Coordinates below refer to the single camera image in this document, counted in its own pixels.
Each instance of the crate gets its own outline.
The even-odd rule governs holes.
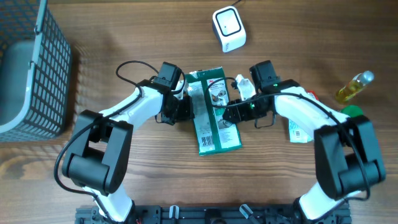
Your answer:
[[[63,131],[71,63],[47,1],[0,1],[0,142]]]

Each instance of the package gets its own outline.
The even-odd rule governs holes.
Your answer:
[[[314,99],[318,100],[314,91],[307,91],[307,93]],[[289,120],[289,135],[290,135],[290,142],[293,143],[307,143],[312,141],[313,139],[296,123]]]
[[[229,102],[226,82],[215,83],[205,96],[207,86],[225,77],[223,68],[195,71],[186,75],[189,83],[188,95],[192,97],[195,131],[198,138],[199,155],[205,156],[228,152],[242,147],[238,128],[223,120],[223,108],[214,108],[212,103],[227,105]]]

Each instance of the table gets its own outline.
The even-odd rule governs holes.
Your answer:
[[[211,16],[233,1],[77,2],[50,5],[73,46],[68,128],[54,140],[0,144],[0,223],[73,223],[76,208],[94,204],[89,196],[63,191],[53,180],[53,163],[79,112],[109,108],[131,94],[133,87],[114,75],[127,60],[156,68],[166,61],[186,73],[223,66],[229,77],[249,77],[250,66],[272,60],[284,80],[298,81],[336,110],[342,106],[333,100],[335,91],[372,70],[374,83],[352,104],[373,121],[387,179],[372,188],[368,202],[351,203],[352,217],[357,224],[397,222],[397,1],[247,0],[237,6],[246,45],[228,54]],[[142,65],[120,72],[134,81],[153,75]],[[290,143],[286,119],[278,117],[267,129],[253,122],[238,127],[242,149],[200,157],[191,122],[146,121],[132,138],[128,194],[138,205],[291,203],[316,182],[313,143]]]

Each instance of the white cube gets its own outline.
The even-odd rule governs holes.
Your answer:
[[[224,53],[242,47],[246,42],[246,31],[239,17],[238,10],[233,6],[214,12],[213,31]]]

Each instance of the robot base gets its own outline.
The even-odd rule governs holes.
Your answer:
[[[292,205],[268,205],[250,207],[255,220],[246,219],[239,207],[182,207],[179,208],[178,219],[169,218],[170,208],[160,206],[136,206],[139,217],[134,223],[128,224],[299,224],[301,214],[294,212]],[[98,207],[78,208],[75,224],[111,224],[104,220]],[[346,203],[334,210],[328,217],[317,224],[350,224],[351,213]]]

